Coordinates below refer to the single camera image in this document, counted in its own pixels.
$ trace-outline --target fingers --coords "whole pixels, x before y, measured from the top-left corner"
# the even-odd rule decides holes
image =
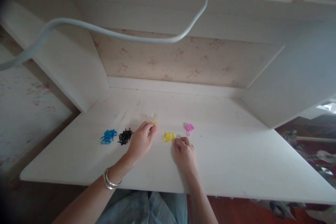
[[[155,126],[155,124],[146,122],[146,124],[142,127],[141,130],[143,130],[144,132],[146,132],[148,134],[148,131],[154,126]]]
[[[154,136],[154,133],[156,132],[156,125],[153,125],[150,130],[149,130],[149,134],[148,134],[148,138],[150,141],[153,140],[153,136]]]
[[[189,138],[187,138],[187,137],[182,137],[182,138],[180,138],[180,140],[181,140],[181,141],[184,141],[185,144],[188,145],[189,147],[191,146],[191,143],[190,143],[190,141],[189,141]]]
[[[174,142],[179,146],[179,149],[184,149],[187,147],[181,139],[176,138]]]
[[[174,150],[175,150],[175,153],[181,151],[181,146],[178,144],[177,140],[178,140],[177,138],[174,140]]]
[[[137,130],[140,131],[145,126],[146,123],[148,123],[148,122],[144,121]]]

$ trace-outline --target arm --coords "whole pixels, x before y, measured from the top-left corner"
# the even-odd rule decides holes
[[[134,132],[128,151],[111,166],[108,177],[114,184],[119,184],[123,177],[149,151],[156,126],[144,122]],[[100,176],[82,192],[53,222],[53,224],[96,223],[114,190],[106,188],[103,176]]]
[[[194,220],[196,223],[218,223],[198,176],[194,146],[187,137],[183,137],[175,139],[174,150],[177,166],[189,184]]]

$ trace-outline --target white cable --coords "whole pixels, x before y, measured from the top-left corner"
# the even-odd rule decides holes
[[[69,18],[55,18],[50,20],[46,26],[42,29],[40,34],[37,36],[36,41],[25,51],[20,53],[15,59],[11,61],[7,61],[3,64],[0,64],[0,71],[16,67],[23,62],[27,61],[28,59],[34,57],[34,55],[40,50],[46,41],[48,40],[50,34],[60,26],[64,25],[71,25],[71,26],[78,26],[90,31],[98,32],[105,34],[109,37],[115,37],[118,39],[122,40],[127,40],[127,41],[132,41],[132,42],[140,42],[140,43],[152,43],[152,44],[169,44],[169,43],[175,43],[177,41],[180,41],[183,39],[191,30],[191,28],[194,26],[196,23],[197,19],[202,15],[204,12],[205,8],[207,7],[208,0],[204,0],[204,4],[202,8],[199,10],[199,12],[196,14],[194,19],[191,21],[189,26],[179,35],[175,37],[170,37],[170,38],[145,38],[145,37],[135,37],[135,36],[130,36],[126,34],[121,34],[117,33],[114,31],[106,30],[104,28],[95,26],[93,24],[89,24],[83,21],[75,20],[75,19],[69,19]]]

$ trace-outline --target pink plastic clip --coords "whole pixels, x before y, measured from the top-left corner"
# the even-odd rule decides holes
[[[192,124],[188,124],[186,126],[186,130],[187,130],[187,137],[190,137],[190,131],[193,131],[195,128]]]

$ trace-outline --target denim pants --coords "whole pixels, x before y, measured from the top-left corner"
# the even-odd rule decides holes
[[[187,196],[116,189],[97,223],[187,224]]]

